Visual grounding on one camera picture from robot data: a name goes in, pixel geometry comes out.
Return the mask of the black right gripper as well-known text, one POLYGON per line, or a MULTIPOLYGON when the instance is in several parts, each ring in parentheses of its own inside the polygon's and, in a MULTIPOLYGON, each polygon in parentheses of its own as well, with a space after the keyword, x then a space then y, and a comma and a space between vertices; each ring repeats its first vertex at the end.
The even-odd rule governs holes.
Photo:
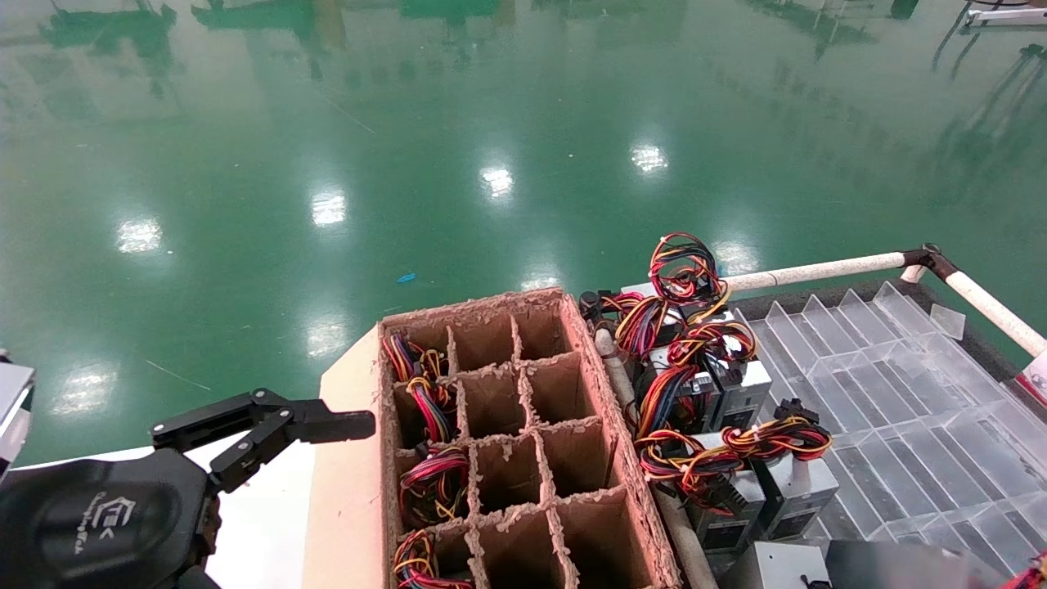
POLYGON ((923 543, 833 540, 826 569, 834 588, 1001 588, 1007 582, 971 551, 923 543))

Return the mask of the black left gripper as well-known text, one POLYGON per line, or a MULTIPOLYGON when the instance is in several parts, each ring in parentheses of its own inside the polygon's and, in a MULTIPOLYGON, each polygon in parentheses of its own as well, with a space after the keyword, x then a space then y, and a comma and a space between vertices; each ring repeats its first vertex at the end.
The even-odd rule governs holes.
POLYGON ((173 450, 16 470, 2 482, 4 588, 213 588, 213 479, 173 450))

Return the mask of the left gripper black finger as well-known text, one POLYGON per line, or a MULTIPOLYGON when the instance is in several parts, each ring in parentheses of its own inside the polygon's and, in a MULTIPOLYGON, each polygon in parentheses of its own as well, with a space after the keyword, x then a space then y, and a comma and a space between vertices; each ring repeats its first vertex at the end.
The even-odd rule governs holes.
POLYGON ((364 440, 376 433, 373 411, 331 411, 321 399, 289 400, 268 389, 238 394, 151 429, 156 450, 188 452, 243 434, 210 462, 217 491, 231 493, 293 443, 364 440))

